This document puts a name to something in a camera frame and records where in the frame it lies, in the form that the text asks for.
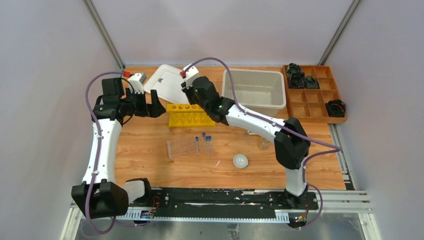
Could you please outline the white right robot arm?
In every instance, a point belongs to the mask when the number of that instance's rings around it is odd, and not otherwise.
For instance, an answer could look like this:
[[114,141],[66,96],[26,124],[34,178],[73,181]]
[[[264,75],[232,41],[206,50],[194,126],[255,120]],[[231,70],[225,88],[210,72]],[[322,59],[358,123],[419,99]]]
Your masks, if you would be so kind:
[[233,99],[220,96],[206,76],[184,80],[181,90],[190,104],[198,105],[214,122],[248,130],[273,144],[275,158],[285,168],[286,204],[292,209],[306,204],[308,187],[303,163],[311,142],[305,139],[307,135],[299,120],[273,118],[238,105]]

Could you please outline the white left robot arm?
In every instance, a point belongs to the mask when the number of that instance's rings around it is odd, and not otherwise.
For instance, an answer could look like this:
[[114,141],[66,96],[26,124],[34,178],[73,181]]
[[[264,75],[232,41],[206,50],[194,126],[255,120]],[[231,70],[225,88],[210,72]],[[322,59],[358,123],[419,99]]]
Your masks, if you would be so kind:
[[153,201],[151,185],[147,178],[127,180],[123,186],[116,183],[115,162],[118,139],[125,117],[158,118],[166,112],[156,90],[150,94],[151,102],[146,102],[143,73],[131,75],[124,88],[122,77],[107,78],[101,81],[100,95],[90,110],[93,112],[93,141],[86,173],[80,185],[71,190],[71,197],[91,219],[123,216],[131,203],[149,206]]

